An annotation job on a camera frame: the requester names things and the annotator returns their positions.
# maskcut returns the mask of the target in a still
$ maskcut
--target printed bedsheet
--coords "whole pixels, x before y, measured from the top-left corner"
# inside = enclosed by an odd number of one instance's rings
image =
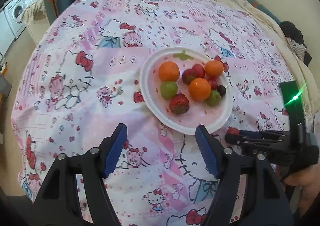
[[[128,141],[104,183],[122,225],[203,221],[218,181],[195,138],[160,123],[139,90],[146,58],[175,46],[224,65],[233,111],[214,133],[224,146],[228,126],[288,129],[277,85],[292,76],[247,13],[210,0],[76,0],[33,52],[12,110],[22,154],[18,181],[31,200],[59,153],[82,154],[121,122]],[[241,177],[231,221],[240,216],[244,184]],[[83,217],[92,222],[80,176],[77,185]]]

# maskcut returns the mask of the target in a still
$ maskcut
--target bed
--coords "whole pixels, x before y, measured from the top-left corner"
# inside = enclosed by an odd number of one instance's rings
[[[82,154],[121,122],[128,141],[104,185],[122,225],[200,224],[218,181],[194,136],[166,127],[146,108],[139,68],[175,46],[221,61],[233,111],[214,136],[227,146],[229,126],[289,129],[278,83],[292,79],[303,88],[311,129],[320,93],[285,41],[275,21],[246,0],[76,0],[37,45],[19,84],[12,110],[19,184],[34,201],[59,153]],[[83,218],[92,222],[80,176],[77,185]],[[231,222],[239,219],[244,190],[241,177]]]

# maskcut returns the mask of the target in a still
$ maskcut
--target screw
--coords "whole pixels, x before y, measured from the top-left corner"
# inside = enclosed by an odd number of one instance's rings
[[[90,153],[91,154],[96,154],[98,152],[99,152],[99,149],[97,147],[94,147],[94,148],[90,149]]]
[[[232,154],[232,149],[230,149],[230,148],[225,148],[225,149],[223,150],[223,152],[225,152],[225,154],[230,155],[230,154]]]
[[[62,159],[64,159],[65,157],[66,157],[66,155],[65,155],[64,153],[61,153],[61,154],[58,155],[57,158],[58,158],[59,160],[62,160]]]
[[[262,155],[262,154],[258,154],[258,155],[257,155],[257,158],[258,158],[259,160],[265,160],[265,159],[266,159],[265,156]]]

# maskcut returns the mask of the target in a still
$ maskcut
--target white plate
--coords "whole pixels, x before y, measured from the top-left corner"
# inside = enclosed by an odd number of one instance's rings
[[[173,57],[175,53],[185,50],[186,54],[194,59],[181,60]],[[209,133],[220,129],[228,120],[232,111],[232,95],[229,81],[223,73],[217,78],[218,84],[226,88],[226,95],[216,107],[209,107],[205,102],[195,102],[191,99],[188,86],[182,82],[181,75],[184,70],[194,64],[202,64],[211,59],[206,55],[191,49],[176,47],[165,48],[151,55],[141,67],[140,88],[143,99],[150,111],[166,126],[187,135],[195,135],[196,127],[203,124]],[[170,100],[164,100],[160,94],[161,81],[158,77],[159,66],[165,61],[174,61],[180,69],[180,77],[177,81],[178,92],[183,93],[190,102],[189,111],[182,115],[174,115],[169,110]]]

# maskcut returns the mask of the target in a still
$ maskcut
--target washing machine door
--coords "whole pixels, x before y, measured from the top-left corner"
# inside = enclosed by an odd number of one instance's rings
[[[20,16],[20,14],[23,12],[22,4],[17,4],[12,10],[12,18],[15,22],[17,22],[17,18]]]

